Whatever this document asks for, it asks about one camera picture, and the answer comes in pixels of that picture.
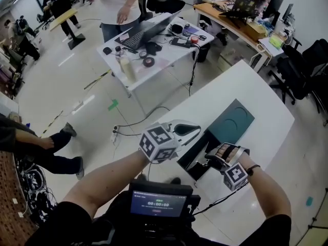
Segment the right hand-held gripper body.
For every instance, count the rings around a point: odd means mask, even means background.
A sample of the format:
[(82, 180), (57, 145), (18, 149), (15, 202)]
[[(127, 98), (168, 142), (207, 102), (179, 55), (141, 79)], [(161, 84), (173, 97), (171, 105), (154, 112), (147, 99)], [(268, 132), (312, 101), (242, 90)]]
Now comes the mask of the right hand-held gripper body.
[(243, 154), (250, 154), (250, 150), (239, 146), (239, 150), (230, 162), (224, 161), (216, 155), (217, 150), (223, 145), (219, 145), (204, 157), (207, 160), (207, 165), (216, 169), (223, 176), (223, 183), (231, 190), (235, 191), (247, 181), (247, 172), (239, 162), (239, 158)]

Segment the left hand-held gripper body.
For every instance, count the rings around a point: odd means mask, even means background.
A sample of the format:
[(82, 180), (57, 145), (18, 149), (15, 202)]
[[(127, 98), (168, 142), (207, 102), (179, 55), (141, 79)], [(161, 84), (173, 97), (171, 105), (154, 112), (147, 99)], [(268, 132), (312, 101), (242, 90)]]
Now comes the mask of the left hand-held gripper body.
[(201, 126), (186, 120), (156, 122), (141, 134), (139, 148), (152, 163), (162, 163), (177, 156), (183, 146), (195, 139)]

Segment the person's right hand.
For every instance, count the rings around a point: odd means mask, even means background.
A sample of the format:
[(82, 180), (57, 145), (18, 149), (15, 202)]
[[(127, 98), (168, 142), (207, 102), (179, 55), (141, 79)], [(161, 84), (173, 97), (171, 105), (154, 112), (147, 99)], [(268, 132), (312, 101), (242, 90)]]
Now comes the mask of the person's right hand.
[(226, 162), (230, 162), (239, 150), (239, 146), (223, 144), (216, 152), (216, 155)]

